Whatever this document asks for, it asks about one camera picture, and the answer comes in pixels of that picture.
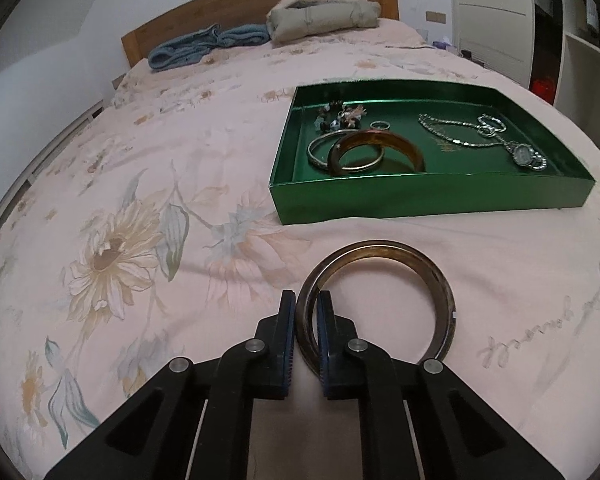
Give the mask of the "amber orange bangle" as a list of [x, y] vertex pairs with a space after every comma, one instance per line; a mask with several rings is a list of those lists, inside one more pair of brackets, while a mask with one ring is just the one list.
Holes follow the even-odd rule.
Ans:
[[348, 176], [351, 171], [345, 170], [340, 164], [344, 154], [360, 146], [373, 146], [374, 148], [388, 148], [404, 155], [412, 165], [415, 172], [424, 172], [426, 169], [424, 155], [420, 148], [411, 141], [388, 130], [367, 129], [346, 134], [337, 141], [329, 150], [327, 168], [334, 176]]

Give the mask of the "blue folded blanket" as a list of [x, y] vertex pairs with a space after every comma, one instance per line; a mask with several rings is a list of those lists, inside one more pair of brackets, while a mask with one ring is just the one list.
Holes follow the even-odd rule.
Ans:
[[215, 49], [257, 47], [269, 41], [265, 24], [240, 25], [227, 30], [213, 24], [159, 44], [149, 52], [147, 61], [154, 72], [163, 72], [197, 64]]

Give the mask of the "thin silver bangle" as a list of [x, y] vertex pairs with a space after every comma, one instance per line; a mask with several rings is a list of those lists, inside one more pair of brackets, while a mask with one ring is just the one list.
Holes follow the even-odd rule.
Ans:
[[[354, 133], [354, 129], [339, 129], [319, 134], [306, 147], [306, 157], [309, 163], [316, 169], [326, 172], [328, 170], [328, 150], [349, 133]], [[354, 162], [343, 167], [347, 174], [362, 174], [363, 172], [376, 169], [385, 156], [384, 148], [374, 148], [375, 156], [373, 158]]]

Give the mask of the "beige fur-trimmed jacket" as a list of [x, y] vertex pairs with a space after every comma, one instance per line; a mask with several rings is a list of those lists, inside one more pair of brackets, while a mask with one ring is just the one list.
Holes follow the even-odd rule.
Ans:
[[381, 5], [370, 0], [280, 0], [266, 16], [276, 44], [343, 29], [375, 28]]

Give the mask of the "dark brown bangle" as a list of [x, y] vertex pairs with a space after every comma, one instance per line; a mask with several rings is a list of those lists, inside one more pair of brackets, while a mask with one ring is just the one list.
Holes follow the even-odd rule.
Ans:
[[443, 361], [451, 348], [457, 318], [449, 281], [429, 257], [412, 246], [395, 240], [362, 240], [328, 255], [310, 272], [301, 286], [294, 311], [294, 330], [302, 359], [309, 370], [316, 376], [320, 374], [320, 348], [313, 329], [317, 295], [335, 273], [364, 259], [388, 259], [401, 263], [425, 283], [434, 302], [436, 325], [430, 345], [418, 362], [430, 359]]

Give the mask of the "red box in wardrobe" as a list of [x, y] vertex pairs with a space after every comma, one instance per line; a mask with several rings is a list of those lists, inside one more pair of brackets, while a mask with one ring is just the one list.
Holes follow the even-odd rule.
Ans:
[[531, 81], [530, 90], [548, 104], [554, 104], [557, 87], [553, 78], [549, 76], [534, 77]]

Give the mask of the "silver wrist watch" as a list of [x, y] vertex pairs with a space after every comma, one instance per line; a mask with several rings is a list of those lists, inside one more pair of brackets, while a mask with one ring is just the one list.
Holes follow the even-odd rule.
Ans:
[[515, 141], [505, 141], [503, 144], [506, 151], [513, 157], [514, 163], [521, 167], [533, 171], [543, 171], [547, 167], [547, 159], [532, 148], [530, 144]]

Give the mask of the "blue tissue box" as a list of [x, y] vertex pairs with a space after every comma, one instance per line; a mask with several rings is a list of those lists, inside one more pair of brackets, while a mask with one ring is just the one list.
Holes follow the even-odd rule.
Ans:
[[439, 50], [448, 50], [449, 48], [452, 48], [452, 44], [446, 39], [434, 40], [431, 45]]

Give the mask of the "wooden headboard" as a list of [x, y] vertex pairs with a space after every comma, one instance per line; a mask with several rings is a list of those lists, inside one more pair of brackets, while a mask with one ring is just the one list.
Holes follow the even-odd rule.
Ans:
[[[370, 0], [381, 5], [381, 16], [396, 20], [399, 0]], [[219, 24], [232, 28], [259, 24], [279, 0], [192, 0], [131, 30], [121, 38], [129, 66], [135, 66], [159, 44], [189, 32]]]

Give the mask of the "white wardrobe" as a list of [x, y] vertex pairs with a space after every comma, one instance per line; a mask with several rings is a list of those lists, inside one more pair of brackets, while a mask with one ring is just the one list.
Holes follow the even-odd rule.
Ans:
[[452, 1], [454, 44], [461, 54], [528, 90], [534, 77], [553, 78], [552, 105], [600, 144], [595, 0]]

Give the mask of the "green jewelry tray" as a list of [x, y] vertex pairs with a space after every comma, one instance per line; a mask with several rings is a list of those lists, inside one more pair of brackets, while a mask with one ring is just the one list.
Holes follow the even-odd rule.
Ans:
[[[306, 147], [318, 136], [321, 107], [362, 105], [363, 128], [387, 126], [417, 145], [426, 169], [415, 172], [402, 154], [386, 150], [379, 167], [351, 177], [314, 168]], [[504, 148], [478, 148], [468, 127], [449, 136], [453, 146], [419, 123], [421, 114], [472, 124], [481, 115], [504, 122], [506, 140], [527, 143], [547, 159], [543, 171], [517, 166]], [[396, 218], [519, 209], [582, 206], [594, 185], [592, 174], [521, 106], [496, 89], [435, 80], [359, 80], [310, 84], [294, 92], [270, 177], [270, 192], [283, 224], [347, 217]]]

